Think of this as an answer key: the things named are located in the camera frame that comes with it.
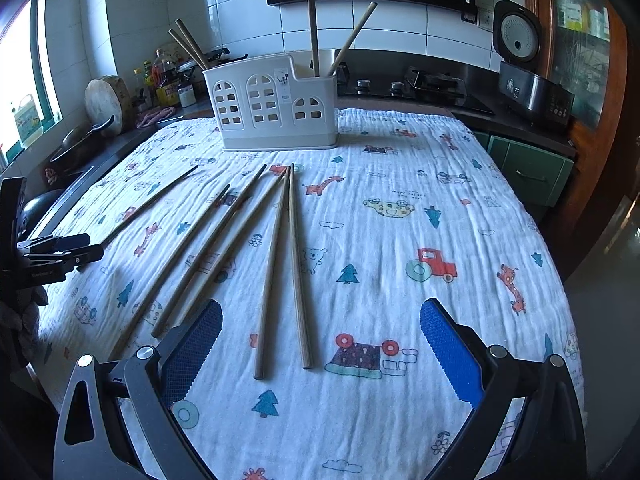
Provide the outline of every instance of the green cabinet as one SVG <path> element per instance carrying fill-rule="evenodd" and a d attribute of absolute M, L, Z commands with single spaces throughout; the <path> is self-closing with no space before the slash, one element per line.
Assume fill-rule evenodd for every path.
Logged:
<path fill-rule="evenodd" d="M 518 199 L 528 204 L 555 206 L 574 165 L 564 156 L 495 136 L 487 151 Z"/>
<path fill-rule="evenodd" d="M 491 139 L 491 135 L 486 134 L 484 132 L 476 132 L 475 130 L 472 130 L 472 131 L 473 131 L 473 134 L 476 136 L 476 139 L 478 139 L 478 142 L 482 145 L 482 147 L 488 150 L 489 140 Z"/>

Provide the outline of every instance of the wooden door frame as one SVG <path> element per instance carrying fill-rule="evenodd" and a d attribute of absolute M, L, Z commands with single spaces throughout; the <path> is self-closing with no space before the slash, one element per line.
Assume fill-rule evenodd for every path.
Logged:
<path fill-rule="evenodd" d="M 548 77 L 554 54 L 555 0 L 525 0 L 525 4 L 527 9 L 538 16 L 543 29 L 540 63 L 536 72 Z M 572 177 L 562 192 L 558 205 L 548 212 L 540 226 L 564 277 L 577 267 L 606 226 L 606 222 L 602 225 L 602 218 L 609 214 L 609 205 L 604 210 L 599 210 L 595 216 L 593 207 L 588 206 L 590 203 L 609 204 L 612 202 L 610 195 L 618 194 L 615 190 L 604 189 L 603 182 L 607 181 L 606 178 L 600 186 L 598 183 L 603 177 L 619 126 L 622 126 L 621 117 L 625 115 L 625 108 L 629 112 L 634 106 L 632 99 L 626 99 L 629 48 L 626 28 L 613 7 L 608 2 L 606 6 L 610 30 L 609 72 L 600 121 L 594 130 L 580 121 L 571 121 L 568 137 L 577 150 Z"/>

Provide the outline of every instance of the cloud print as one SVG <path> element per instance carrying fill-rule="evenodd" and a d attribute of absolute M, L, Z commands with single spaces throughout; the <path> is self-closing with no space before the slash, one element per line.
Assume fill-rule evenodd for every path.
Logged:
<path fill-rule="evenodd" d="M 348 473 L 362 473 L 362 466 L 350 464 L 346 460 L 327 460 L 322 467 L 335 469 L 336 471 L 346 471 Z"/>

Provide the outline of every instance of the drawer handle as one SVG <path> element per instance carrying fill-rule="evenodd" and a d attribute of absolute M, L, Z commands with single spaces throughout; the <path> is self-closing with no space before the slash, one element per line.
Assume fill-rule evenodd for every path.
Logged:
<path fill-rule="evenodd" d="M 516 173 L 521 176 L 522 178 L 528 178 L 529 180 L 537 180 L 538 182 L 546 182 L 546 177 L 539 177 L 539 176 L 530 176 L 530 175 L 525 175 L 524 173 L 522 173 L 520 170 L 516 170 Z"/>

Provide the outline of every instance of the wooden chopstick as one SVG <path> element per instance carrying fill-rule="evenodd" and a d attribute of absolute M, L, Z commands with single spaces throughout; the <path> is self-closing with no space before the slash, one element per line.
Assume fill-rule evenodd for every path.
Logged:
<path fill-rule="evenodd" d="M 145 297 L 142 299 L 142 301 L 140 301 L 140 303 L 138 304 L 138 309 L 133 313 L 133 317 L 131 318 L 129 323 L 127 323 L 126 327 L 124 327 L 124 330 L 120 333 L 120 336 L 113 346 L 113 349 L 111 349 L 109 361 L 116 360 L 120 357 L 122 351 L 124 350 L 124 347 L 127 345 L 127 341 L 131 337 L 132 332 L 140 322 L 140 319 L 142 319 L 142 317 L 145 315 L 148 307 L 153 303 L 154 299 L 158 295 L 158 292 L 166 282 L 166 279 L 169 277 L 171 270 L 174 268 L 177 259 L 182 256 L 184 250 L 190 245 L 191 242 L 193 242 L 195 236 L 201 231 L 202 225 L 206 223 L 212 211 L 220 204 L 222 197 L 225 195 L 229 187 L 229 184 L 226 184 L 226 186 L 223 187 L 222 191 L 218 193 L 215 200 L 206 208 L 206 210 L 200 216 L 200 218 L 198 218 L 196 223 L 190 227 L 190 229 L 187 231 L 187 234 L 184 235 L 182 241 L 173 252 L 171 257 L 169 257 L 168 261 L 164 264 L 164 266 L 162 266 L 162 269 L 160 270 L 155 282 L 145 294 Z"/>
<path fill-rule="evenodd" d="M 186 272 L 183 274 L 182 278 L 180 279 L 180 282 L 174 288 L 174 292 L 169 298 L 169 301 L 167 301 L 167 304 L 164 306 L 164 309 L 162 310 L 162 313 L 158 317 L 158 320 L 156 320 L 156 324 L 154 325 L 151 331 L 151 335 L 153 337 L 155 338 L 160 337 L 162 333 L 162 329 L 164 328 L 164 324 L 166 323 L 166 320 L 174 311 L 174 308 L 178 303 L 178 300 L 180 299 L 181 295 L 189 285 L 189 282 L 194 277 L 195 273 L 198 271 L 200 264 L 207 257 L 207 252 L 210 250 L 210 247 L 213 245 L 216 239 L 220 236 L 220 233 L 224 230 L 228 222 L 231 220 L 231 217 L 242 205 L 242 202 L 246 200 L 249 192 L 254 188 L 255 183 L 258 181 L 262 172 L 266 170 L 266 168 L 267 168 L 267 165 L 264 164 L 260 168 L 260 170 L 258 170 L 257 173 L 255 173 L 255 175 L 249 181 L 249 184 L 247 184 L 246 187 L 240 192 L 240 195 L 238 195 L 238 198 L 236 198 L 236 200 L 234 200 L 232 205 L 229 206 L 229 209 L 225 212 L 225 215 L 222 217 L 222 220 L 220 220 L 220 223 L 209 235 L 209 238 L 207 238 L 207 240 L 205 241 L 204 245 L 200 249 L 200 252 L 193 259 L 193 261 L 191 262 L 191 265 L 186 269 Z"/>
<path fill-rule="evenodd" d="M 249 225 L 252 224 L 255 217 L 257 217 L 258 213 L 261 212 L 264 205 L 268 202 L 268 198 L 270 197 L 271 192 L 274 189 L 276 189 L 276 187 L 280 182 L 282 182 L 285 176 L 285 173 L 286 172 L 283 171 L 280 174 L 280 176 L 269 185 L 269 187 L 267 188 L 267 191 L 264 193 L 264 195 L 258 201 L 258 203 L 254 206 L 254 208 L 251 209 L 249 214 L 246 216 L 246 218 L 244 219 L 244 221 L 236 231 L 236 234 L 233 236 L 233 238 L 220 250 L 220 256 L 216 258 L 216 261 L 213 267 L 211 267 L 211 270 L 209 271 L 206 280 L 200 287 L 195 299 L 191 302 L 190 307 L 187 309 L 186 313 L 182 316 L 178 324 L 181 324 L 183 321 L 189 319 L 195 312 L 197 312 L 198 307 L 202 304 L 202 301 L 204 300 L 204 297 L 206 296 L 207 291 L 211 287 L 211 282 L 213 282 L 216 279 L 216 277 L 218 276 L 222 268 L 225 266 L 226 261 L 229 259 L 231 254 L 233 254 L 233 252 L 236 250 L 236 245 L 238 243 L 238 240 L 242 238 L 242 235 L 244 234 L 246 229 L 249 227 Z"/>
<path fill-rule="evenodd" d="M 203 52 L 202 52 L 200 46 L 198 45 L 198 43 L 196 42 L 196 40 L 193 39 L 193 36 L 189 32 L 189 29 L 187 28 L 187 26 L 182 22 L 182 20 L 180 18 L 175 20 L 175 24 L 180 29 L 180 32 L 184 35 L 184 39 L 187 40 L 189 45 L 191 45 L 191 49 L 194 51 L 196 56 L 200 59 L 200 65 L 202 67 L 204 67 L 204 70 L 208 70 L 209 68 L 211 68 L 209 66 L 209 61 L 207 61 L 207 58 L 203 54 Z"/>
<path fill-rule="evenodd" d="M 300 247 L 298 245 L 298 212 L 296 209 L 295 178 L 293 167 L 289 169 L 289 240 L 291 244 L 291 267 L 293 273 L 293 295 L 296 301 L 296 321 L 298 324 L 298 342 L 300 357 L 305 370 L 313 368 L 314 361 L 309 344 L 308 325 L 306 323 L 305 299 L 300 276 Z"/>
<path fill-rule="evenodd" d="M 262 306 L 260 307 L 260 328 L 258 329 L 258 346 L 255 352 L 254 379 L 264 378 L 264 348 L 267 339 L 267 320 L 269 317 L 269 299 L 271 296 L 271 285 L 273 284 L 273 269 L 276 263 L 276 253 L 278 252 L 278 236 L 280 235 L 280 225 L 284 211 L 284 197 L 289 185 L 289 167 L 285 170 L 286 181 L 280 192 L 280 202 L 276 212 L 276 219 L 273 223 L 273 235 L 269 246 L 269 259 L 267 260 L 267 272 L 262 289 Z"/>
<path fill-rule="evenodd" d="M 335 69 L 338 68 L 338 65 L 340 65 L 340 63 L 344 59 L 344 56 L 347 55 L 347 52 L 349 51 L 349 47 L 351 46 L 351 43 L 353 43 L 353 40 L 356 39 L 356 36 L 360 33 L 360 31 L 362 30 L 362 27 L 364 27 L 364 24 L 367 23 L 367 20 L 371 16 L 371 13 L 374 10 L 376 10 L 377 6 L 378 4 L 376 2 L 371 2 L 369 4 L 369 7 L 367 7 L 367 10 L 364 11 L 364 14 L 362 15 L 360 21 L 353 28 L 353 30 L 351 31 L 351 34 L 347 38 L 347 41 L 344 42 L 344 45 L 340 49 L 340 52 L 338 52 L 338 55 L 335 57 L 335 60 L 332 63 L 331 68 L 329 69 L 329 72 L 327 72 L 326 74 L 327 77 L 331 77 L 334 74 Z"/>
<path fill-rule="evenodd" d="M 191 59 L 193 59 L 198 66 L 203 69 L 206 70 L 207 68 L 202 64 L 200 58 L 198 57 L 198 55 L 193 51 L 193 49 L 189 46 L 189 44 L 182 38 L 182 36 L 180 34 L 178 34 L 175 30 L 173 30 L 172 28 L 169 29 L 169 34 L 171 35 L 172 38 L 174 38 L 175 41 L 178 42 L 178 44 L 185 50 L 185 52 L 187 53 L 187 55 L 189 57 L 191 57 Z"/>
<path fill-rule="evenodd" d="M 309 11 L 309 31 L 311 33 L 311 59 L 314 66 L 314 77 L 320 77 L 320 61 L 318 54 L 318 20 L 316 19 L 316 0 L 306 0 Z"/>
<path fill-rule="evenodd" d="M 166 195 L 169 191 L 171 191 L 176 184 L 178 184 L 178 182 L 180 182 L 181 180 L 184 180 L 185 178 L 187 178 L 191 173 L 193 173 L 194 171 L 196 171 L 198 169 L 197 166 L 194 166 L 193 168 L 191 168 L 189 171 L 185 171 L 183 174 L 181 174 L 181 176 L 179 176 L 178 178 L 176 178 L 174 181 L 172 181 L 171 183 L 169 183 L 166 187 L 164 187 L 163 189 L 161 189 L 160 191 L 158 191 L 155 195 L 153 195 L 152 197 L 148 198 L 146 200 L 146 202 L 144 202 L 139 208 L 137 208 L 128 218 L 124 219 L 122 222 L 120 222 L 118 225 L 116 225 L 115 229 L 113 231 L 111 231 L 108 235 L 106 235 L 104 237 L 104 240 L 102 240 L 100 242 L 100 246 L 105 249 L 111 242 L 113 242 L 116 238 L 116 236 L 118 236 L 124 229 L 126 229 L 136 218 L 138 218 L 138 216 L 140 216 L 140 214 L 144 211 L 146 211 L 147 209 L 149 209 L 150 206 L 152 206 L 159 198 L 163 197 L 164 195 Z M 85 264 L 84 266 L 78 267 L 78 271 L 82 272 L 82 270 L 84 270 L 84 268 L 90 264 Z"/>

